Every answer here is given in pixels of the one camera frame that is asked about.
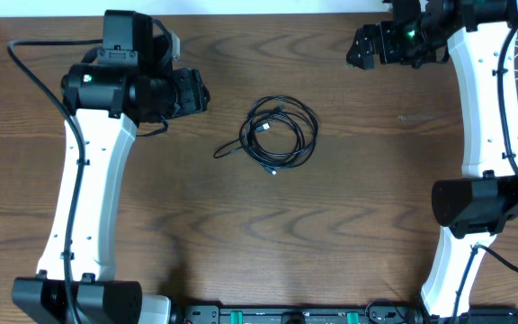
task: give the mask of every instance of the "wooden table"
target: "wooden table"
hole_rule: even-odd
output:
[[[121,191],[117,278],[138,280],[148,293],[225,304],[411,301],[439,236],[431,187],[461,176],[463,130],[451,63],[346,66],[355,30],[388,18],[162,17],[182,38],[175,67],[198,68],[212,100],[206,113],[135,142]],[[0,322],[29,321],[10,292],[16,276],[34,275],[47,242],[65,147],[61,116],[5,44],[101,38],[102,21],[0,19]],[[85,51],[18,54],[59,94]],[[256,99],[277,94],[298,97],[320,118],[305,166],[271,176],[242,152],[211,157],[235,138]],[[494,247],[518,265],[518,219]],[[470,301],[518,307],[518,274],[486,257]]]

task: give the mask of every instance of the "wood surface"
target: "wood surface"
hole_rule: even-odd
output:
[[[182,39],[175,66],[198,68],[212,100],[206,113],[135,142],[116,227],[117,278],[225,304],[413,300],[439,236],[431,187],[460,178],[463,129],[451,63],[418,71],[345,65],[355,30],[388,18],[161,17]],[[61,116],[5,44],[101,38],[102,21],[0,19],[0,322],[29,322],[12,304],[13,279],[34,275],[65,149]],[[61,77],[86,49],[18,54],[59,95]],[[243,152],[211,157],[237,136],[256,99],[278,94],[296,96],[320,119],[306,165],[271,176]],[[518,265],[518,219],[494,247]],[[470,302],[518,307],[518,274],[485,257]]]

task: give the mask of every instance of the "wood grain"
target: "wood grain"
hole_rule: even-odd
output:
[[[438,239],[431,186],[460,176],[452,64],[348,68],[355,30],[384,14],[161,18],[182,39],[176,66],[198,68],[212,100],[206,113],[134,144],[116,229],[118,279],[226,304],[412,300]],[[0,19],[0,322],[29,322],[10,292],[16,276],[34,274],[45,247],[65,145],[60,115],[4,46],[101,32],[101,18]],[[18,53],[58,94],[85,50]],[[318,114],[311,160],[277,176],[245,154],[214,160],[251,104],[277,94]],[[518,265],[518,219],[495,247]],[[518,307],[518,275],[486,257],[471,303]]]

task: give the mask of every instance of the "green strip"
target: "green strip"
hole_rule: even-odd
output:
[[[347,313],[347,324],[359,324],[359,313],[358,312],[348,312]]]
[[[231,311],[231,324],[243,324],[243,312],[238,310]]]

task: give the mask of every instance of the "white wall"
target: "white wall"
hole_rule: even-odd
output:
[[[381,0],[0,0],[0,17],[103,15],[106,9],[143,14],[326,14],[387,8]]]

